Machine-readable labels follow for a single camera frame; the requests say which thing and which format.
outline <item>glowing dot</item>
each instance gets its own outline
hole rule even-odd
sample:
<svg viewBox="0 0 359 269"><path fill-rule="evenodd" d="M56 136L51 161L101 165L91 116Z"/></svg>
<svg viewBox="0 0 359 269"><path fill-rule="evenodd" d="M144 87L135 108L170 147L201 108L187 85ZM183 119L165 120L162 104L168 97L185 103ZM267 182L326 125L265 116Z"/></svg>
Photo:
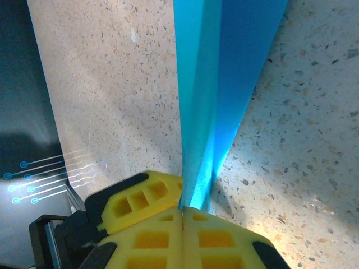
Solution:
<svg viewBox="0 0 359 269"><path fill-rule="evenodd" d="M27 161L22 161L20 163L20 168L26 168L29 164L27 163Z"/></svg>
<svg viewBox="0 0 359 269"><path fill-rule="evenodd" d="M12 174L7 172L4 174L4 179L11 179L12 178Z"/></svg>
<svg viewBox="0 0 359 269"><path fill-rule="evenodd" d="M35 190L35 187L34 186L29 186L27 188L27 192L33 192Z"/></svg>
<svg viewBox="0 0 359 269"><path fill-rule="evenodd" d="M17 204L17 203L20 202L20 198L14 197L14 198L11 200L11 202L14 203L14 204Z"/></svg>
<svg viewBox="0 0 359 269"><path fill-rule="evenodd" d="M31 175L30 175L30 174L24 175L24 179L25 179L25 180L30 180L30 179L31 179Z"/></svg>
<svg viewBox="0 0 359 269"><path fill-rule="evenodd" d="M16 186L15 185L10 185L9 187L7 187L7 190L9 192L14 192L16 190Z"/></svg>
<svg viewBox="0 0 359 269"><path fill-rule="evenodd" d="M39 199L37 199L37 198L33 198L33 199L31 199L31 201L30 201L30 203L32 203L33 205L36 204L36 203L38 203L38 202L39 202Z"/></svg>

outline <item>speckled floor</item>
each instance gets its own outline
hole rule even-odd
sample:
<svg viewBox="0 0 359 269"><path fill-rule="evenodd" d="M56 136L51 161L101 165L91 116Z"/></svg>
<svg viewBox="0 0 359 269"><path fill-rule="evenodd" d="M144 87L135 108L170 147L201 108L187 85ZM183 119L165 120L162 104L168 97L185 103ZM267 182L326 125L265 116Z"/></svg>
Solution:
<svg viewBox="0 0 359 269"><path fill-rule="evenodd" d="M29 5L79 194L179 174L172 2ZM212 213L267 236L292 268L359 265L358 14L357 0L289 1L214 191Z"/></svg>

